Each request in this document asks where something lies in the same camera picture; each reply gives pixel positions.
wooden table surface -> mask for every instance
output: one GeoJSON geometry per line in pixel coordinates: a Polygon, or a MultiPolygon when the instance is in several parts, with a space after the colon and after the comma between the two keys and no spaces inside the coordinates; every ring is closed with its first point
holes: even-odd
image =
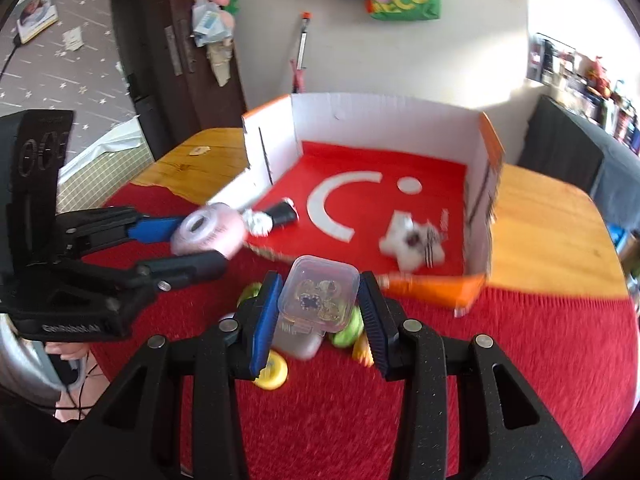
{"type": "MultiPolygon", "coordinates": [[[[133,180],[204,204],[246,167],[240,128],[204,130],[133,180]],[[202,155],[190,155],[207,146],[202,155]]],[[[490,285],[539,294],[623,298],[622,269],[600,213],[570,184],[505,165],[495,203],[490,285]]]]}

white curved line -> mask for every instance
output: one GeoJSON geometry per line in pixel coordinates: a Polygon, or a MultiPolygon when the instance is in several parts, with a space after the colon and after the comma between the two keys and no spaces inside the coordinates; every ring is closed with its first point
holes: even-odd
{"type": "Polygon", "coordinates": [[[342,242],[349,243],[355,231],[350,227],[338,224],[324,209],[324,202],[329,193],[344,184],[351,182],[375,182],[382,181],[382,173],[378,171],[349,171],[324,179],[309,195],[306,201],[306,212],[309,219],[323,233],[342,242]]]}

silver bolt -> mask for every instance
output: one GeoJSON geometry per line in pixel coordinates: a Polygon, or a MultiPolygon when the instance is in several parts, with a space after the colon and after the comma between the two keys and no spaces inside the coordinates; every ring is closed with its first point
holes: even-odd
{"type": "Polygon", "coordinates": [[[405,319],[402,326],[407,332],[420,332],[422,323],[417,319],[405,319]]]}
{"type": "Polygon", "coordinates": [[[491,348],[494,345],[494,340],[487,334],[480,334],[476,336],[476,343],[482,348],[491,348]]]}
{"type": "Polygon", "coordinates": [[[223,319],[218,324],[218,328],[222,330],[222,332],[233,332],[238,329],[238,322],[232,318],[223,319]]]}
{"type": "Polygon", "coordinates": [[[107,310],[111,310],[112,312],[117,312],[120,310],[120,302],[115,298],[107,298],[105,302],[107,306],[107,310]]]}
{"type": "Polygon", "coordinates": [[[149,348],[161,348],[164,343],[166,343],[166,338],[163,335],[153,335],[147,340],[146,345],[149,348]]]}

pink tape roll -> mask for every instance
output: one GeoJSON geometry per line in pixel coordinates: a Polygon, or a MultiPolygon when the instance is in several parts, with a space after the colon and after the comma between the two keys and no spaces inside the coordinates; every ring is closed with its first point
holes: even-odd
{"type": "Polygon", "coordinates": [[[242,247],[246,229],[242,217],[227,204],[215,203],[191,213],[171,237],[171,252],[182,254],[218,251],[227,260],[242,247]]]}

white plush toy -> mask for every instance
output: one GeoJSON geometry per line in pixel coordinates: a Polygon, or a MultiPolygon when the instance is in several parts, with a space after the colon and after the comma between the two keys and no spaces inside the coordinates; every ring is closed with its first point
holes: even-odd
{"type": "Polygon", "coordinates": [[[414,272],[421,266],[429,268],[444,263],[442,235],[433,224],[418,224],[409,213],[395,211],[380,252],[395,257],[402,272],[414,272]]]}

